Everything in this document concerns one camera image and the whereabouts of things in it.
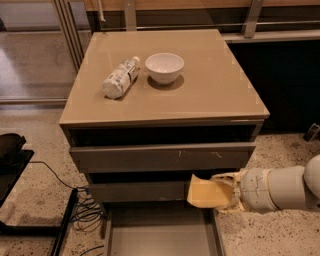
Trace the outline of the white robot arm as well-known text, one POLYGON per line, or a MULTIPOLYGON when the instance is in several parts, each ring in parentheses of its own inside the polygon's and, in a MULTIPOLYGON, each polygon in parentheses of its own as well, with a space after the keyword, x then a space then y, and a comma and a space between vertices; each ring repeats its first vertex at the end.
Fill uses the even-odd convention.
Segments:
POLYGON ((231 202, 220 211, 260 214, 281 210, 319 211, 320 156, 305 166, 251 168, 217 174, 213 181, 233 188, 231 202))

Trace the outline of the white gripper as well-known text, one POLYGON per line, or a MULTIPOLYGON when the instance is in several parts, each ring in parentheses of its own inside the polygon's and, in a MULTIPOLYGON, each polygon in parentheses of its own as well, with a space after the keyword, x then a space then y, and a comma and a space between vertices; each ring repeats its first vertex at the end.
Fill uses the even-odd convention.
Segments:
POLYGON ((224 198, 219 200, 215 208, 219 213, 272 212, 277 207, 273 203, 268 184, 270 169, 249 169, 246 173, 227 172, 213 175, 210 180, 223 189, 240 187, 241 201, 239 198, 224 198))

